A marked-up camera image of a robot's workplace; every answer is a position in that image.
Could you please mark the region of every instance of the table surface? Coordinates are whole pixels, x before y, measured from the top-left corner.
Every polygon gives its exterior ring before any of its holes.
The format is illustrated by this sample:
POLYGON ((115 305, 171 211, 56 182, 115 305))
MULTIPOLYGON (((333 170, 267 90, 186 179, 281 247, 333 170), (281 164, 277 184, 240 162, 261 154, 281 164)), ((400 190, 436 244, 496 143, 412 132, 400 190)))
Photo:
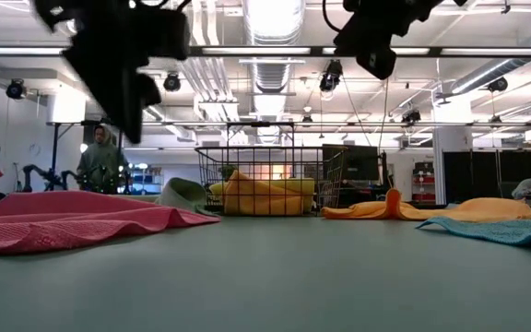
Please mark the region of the table surface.
POLYGON ((225 219, 0 257, 0 331, 531 331, 531 249, 417 224, 225 219))

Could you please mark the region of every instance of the gray table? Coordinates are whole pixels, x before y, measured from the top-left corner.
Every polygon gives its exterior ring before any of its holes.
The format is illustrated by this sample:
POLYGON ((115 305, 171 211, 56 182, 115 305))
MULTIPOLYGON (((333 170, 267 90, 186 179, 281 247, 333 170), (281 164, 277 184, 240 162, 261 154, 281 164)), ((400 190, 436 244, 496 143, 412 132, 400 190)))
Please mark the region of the gray table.
POLYGON ((531 249, 416 224, 226 219, 0 257, 0 331, 531 331, 531 249))

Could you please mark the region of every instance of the ceiling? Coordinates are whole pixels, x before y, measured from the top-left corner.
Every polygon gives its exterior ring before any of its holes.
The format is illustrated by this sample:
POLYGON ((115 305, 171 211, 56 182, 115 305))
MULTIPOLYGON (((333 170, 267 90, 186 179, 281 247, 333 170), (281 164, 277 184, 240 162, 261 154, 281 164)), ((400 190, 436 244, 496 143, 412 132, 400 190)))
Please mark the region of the ceiling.
MULTIPOLYGON (((454 1, 443 1, 436 7, 430 19, 416 22, 405 38, 394 38, 394 46, 517 46, 521 40, 531 37, 531 0, 510 0, 512 11, 501 14, 503 0, 469 0, 459 8, 454 1)), ((70 32, 61 27, 50 34, 30 13, 30 4, 23 0, 1 0, 0 4, 0 45, 67 45, 70 32)), ((344 12, 340 0, 328 1, 330 20, 341 27, 350 14, 344 12)), ((218 0, 217 31, 223 45, 244 45, 243 17, 240 11, 242 0, 218 0)), ((335 33, 323 20, 321 0, 307 0, 304 23, 301 28, 299 45, 332 45, 335 33)), ((399 111, 394 111, 410 97, 418 94, 415 107, 419 108, 423 120, 431 120, 431 94, 419 89, 427 88, 432 82, 448 82, 464 77, 485 65, 489 59, 398 59, 395 72, 382 82, 360 68, 352 59, 341 59, 344 80, 334 91, 334 98, 322 101, 318 89, 320 75, 328 62, 326 58, 305 58, 304 64, 295 65, 286 99, 285 119, 299 121, 304 115, 303 108, 310 106, 313 120, 344 122, 357 120, 382 121, 385 113, 398 119, 399 111)), ((239 115, 252 112, 253 91, 250 71, 241 65, 239 59, 225 58, 224 64, 234 96, 239 102, 239 115)), ((2 72, 11 69, 53 70, 60 76, 78 81, 71 69, 61 58, 5 58, 0 57, 0 80, 2 72)), ((146 68, 149 73, 165 77, 167 70, 176 70, 172 60, 153 59, 146 68)), ((493 96, 487 91, 476 90, 468 97, 472 100, 472 113, 475 119, 489 119, 493 113, 502 112, 531 102, 531 63, 505 76, 509 88, 493 96)), ((40 89, 47 93, 51 85, 58 82, 54 78, 34 81, 30 89, 40 89)), ((192 106, 195 93, 183 79, 178 92, 163 93, 163 110, 173 120, 194 120, 192 106)), ((531 119, 529 113, 518 115, 517 121, 531 119)), ((165 134, 163 128, 147 128, 148 134, 165 134)))

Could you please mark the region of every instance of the blue towel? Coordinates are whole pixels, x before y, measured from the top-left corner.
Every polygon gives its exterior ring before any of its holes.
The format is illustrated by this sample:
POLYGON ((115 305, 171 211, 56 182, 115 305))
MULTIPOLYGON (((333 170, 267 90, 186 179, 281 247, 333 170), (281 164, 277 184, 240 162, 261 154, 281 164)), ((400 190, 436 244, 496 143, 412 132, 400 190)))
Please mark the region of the blue towel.
POLYGON ((510 245, 531 244, 531 220, 510 220, 493 223, 463 222, 435 217, 422 222, 421 227, 438 224, 454 235, 510 245))

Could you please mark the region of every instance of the green cloth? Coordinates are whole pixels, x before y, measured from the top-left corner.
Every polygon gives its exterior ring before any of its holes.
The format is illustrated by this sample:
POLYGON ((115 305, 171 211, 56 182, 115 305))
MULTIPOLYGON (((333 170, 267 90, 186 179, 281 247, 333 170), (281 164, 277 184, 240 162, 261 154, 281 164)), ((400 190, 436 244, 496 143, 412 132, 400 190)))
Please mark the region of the green cloth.
POLYGON ((204 209, 207 204, 207 192, 204 187, 201 184, 181 178, 171 178, 163 187, 163 192, 155 204, 214 216, 214 213, 204 209))
POLYGON ((81 154, 77 173, 89 173, 89 180, 98 186, 103 186, 105 181, 116 175, 119 165, 127 165, 126 158, 121 153, 121 160, 118 161, 118 148, 112 143, 112 133, 108 128, 104 128, 105 138, 101 143, 93 143, 81 154))

